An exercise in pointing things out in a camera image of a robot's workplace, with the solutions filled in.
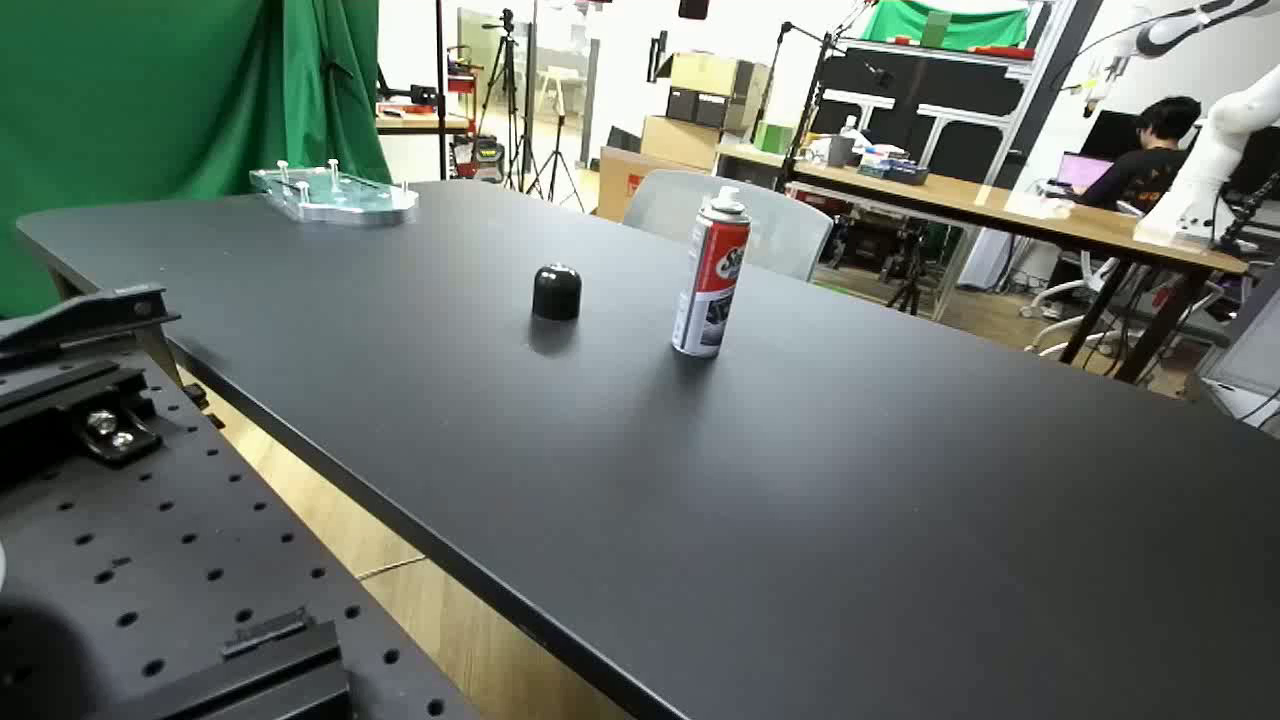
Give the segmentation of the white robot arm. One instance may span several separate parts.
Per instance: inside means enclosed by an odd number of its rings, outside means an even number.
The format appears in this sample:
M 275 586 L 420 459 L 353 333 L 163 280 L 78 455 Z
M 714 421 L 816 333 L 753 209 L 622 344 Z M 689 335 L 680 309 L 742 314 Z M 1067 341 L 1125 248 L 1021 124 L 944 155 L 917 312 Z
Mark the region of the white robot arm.
M 1280 64 L 1272 64 L 1249 87 L 1221 95 L 1206 109 L 1206 118 L 1183 155 L 1172 187 L 1157 201 L 1157 209 L 1130 226 L 1144 244 L 1206 244 L 1214 197 L 1232 180 L 1236 164 L 1243 160 L 1249 138 L 1260 126 L 1280 118 Z

